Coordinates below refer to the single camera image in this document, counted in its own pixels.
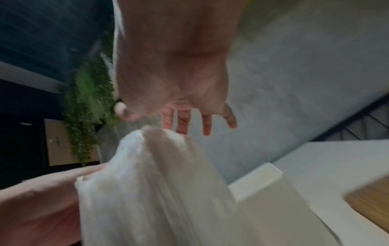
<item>wooden board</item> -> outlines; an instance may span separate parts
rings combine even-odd
[[[389,176],[346,195],[344,200],[355,211],[389,233]]]
[[[62,121],[45,119],[45,132],[50,166],[79,162],[71,153],[71,145]],[[91,151],[90,157],[90,161],[99,160],[96,148]]]

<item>ceiling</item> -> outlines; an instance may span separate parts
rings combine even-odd
[[[66,81],[112,15],[112,0],[0,0],[0,61]]]

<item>textured gray wall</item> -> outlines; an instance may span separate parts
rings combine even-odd
[[[230,131],[194,135],[227,182],[275,160],[386,92],[389,1],[257,0],[228,62]]]

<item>green plant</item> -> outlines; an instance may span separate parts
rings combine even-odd
[[[102,52],[110,59],[113,29],[111,24],[102,39]],[[97,144],[95,127],[102,123],[113,127],[117,120],[110,80],[104,60],[97,55],[82,62],[64,94],[63,116],[72,154],[83,165],[89,161],[90,151]]]

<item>white plastic bag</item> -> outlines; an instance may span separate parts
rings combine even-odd
[[[76,182],[84,246],[263,246],[194,141],[144,128]]]

